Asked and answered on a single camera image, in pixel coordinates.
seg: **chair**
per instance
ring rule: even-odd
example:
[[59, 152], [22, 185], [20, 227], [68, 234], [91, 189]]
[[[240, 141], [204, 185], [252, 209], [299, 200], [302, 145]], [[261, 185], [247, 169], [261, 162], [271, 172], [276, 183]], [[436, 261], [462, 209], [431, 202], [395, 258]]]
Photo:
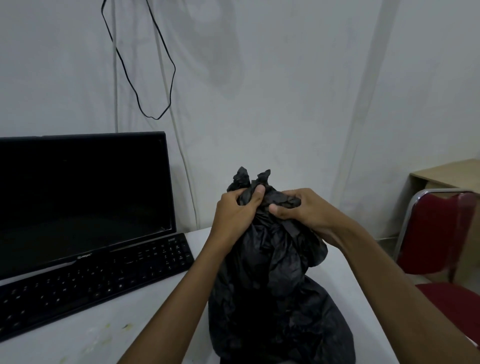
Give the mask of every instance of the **chair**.
[[[455, 195], [442, 198], [436, 194]], [[475, 213], [472, 191], [457, 188], [422, 190], [407, 208], [394, 260], [407, 274], [446, 270], [448, 282], [417, 288], [467, 337], [480, 344], [480, 296], [453, 284], [455, 270]]]

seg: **garbage bag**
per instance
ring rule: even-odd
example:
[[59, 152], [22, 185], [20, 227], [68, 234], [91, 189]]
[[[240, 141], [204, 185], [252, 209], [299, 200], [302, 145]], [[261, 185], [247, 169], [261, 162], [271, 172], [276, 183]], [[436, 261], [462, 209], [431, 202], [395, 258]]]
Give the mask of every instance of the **garbage bag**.
[[213, 348], [222, 362], [355, 363], [353, 335], [326, 290], [305, 276], [327, 255], [325, 243], [296, 220], [268, 212], [270, 204], [298, 207], [298, 198], [268, 184], [270, 170], [250, 182], [245, 168], [227, 191], [258, 184], [265, 195], [252, 224], [225, 257], [208, 300]]

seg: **red chair seat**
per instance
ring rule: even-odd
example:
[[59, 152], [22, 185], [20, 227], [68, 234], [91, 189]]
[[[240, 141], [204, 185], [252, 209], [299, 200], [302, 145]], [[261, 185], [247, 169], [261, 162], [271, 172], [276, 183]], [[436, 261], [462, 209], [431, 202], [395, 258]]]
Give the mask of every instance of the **red chair seat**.
[[480, 345], [480, 296], [451, 283], [418, 284], [417, 288], [460, 331]]

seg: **black monitor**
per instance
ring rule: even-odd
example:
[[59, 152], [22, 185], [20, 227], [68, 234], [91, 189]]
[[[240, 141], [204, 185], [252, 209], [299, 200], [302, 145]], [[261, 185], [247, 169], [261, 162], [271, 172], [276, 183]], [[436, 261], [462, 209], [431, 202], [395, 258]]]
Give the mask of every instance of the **black monitor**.
[[0, 138], [0, 278], [176, 232], [164, 132]]

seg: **keyboard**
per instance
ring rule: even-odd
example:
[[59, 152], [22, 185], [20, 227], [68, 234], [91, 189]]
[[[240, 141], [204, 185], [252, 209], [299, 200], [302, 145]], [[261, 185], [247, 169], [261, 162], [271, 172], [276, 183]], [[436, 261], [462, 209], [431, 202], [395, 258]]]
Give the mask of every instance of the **keyboard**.
[[93, 255], [0, 286], [0, 341], [188, 270], [184, 234]]

